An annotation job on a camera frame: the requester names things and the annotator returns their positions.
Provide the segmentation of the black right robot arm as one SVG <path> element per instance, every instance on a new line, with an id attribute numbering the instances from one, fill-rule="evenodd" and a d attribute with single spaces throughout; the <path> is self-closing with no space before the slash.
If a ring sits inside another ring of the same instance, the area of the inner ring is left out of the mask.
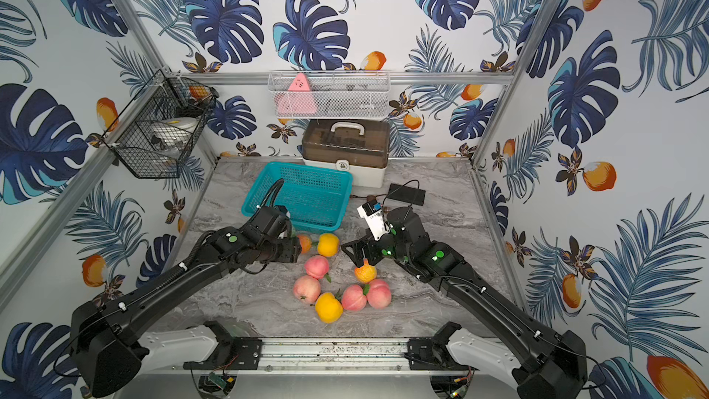
<path id="1" fill-rule="evenodd" d="M 482 371 L 521 398 L 574 398 L 588 380 L 585 342 L 559 334 L 489 284 L 446 243 L 430 238 L 412 208 L 384 212 L 367 202 L 357 212 L 367 223 L 363 238 L 341 245 L 356 264 L 391 260 L 472 313 L 496 336 L 482 338 L 449 321 L 432 338 L 414 338 L 405 358 L 413 371 Z"/>

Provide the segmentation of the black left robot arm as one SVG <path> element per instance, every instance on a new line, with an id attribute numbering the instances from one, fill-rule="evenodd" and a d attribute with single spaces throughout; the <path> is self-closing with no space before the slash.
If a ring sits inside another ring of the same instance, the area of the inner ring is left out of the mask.
<path id="1" fill-rule="evenodd" d="M 203 234 L 182 262 L 136 290 L 103 306 L 77 307 L 68 354 L 94 396 L 112 395 L 138 375 L 149 355 L 138 340 L 172 308 L 255 262 L 294 263 L 300 254 L 287 209 L 263 206 L 240 227 Z"/>

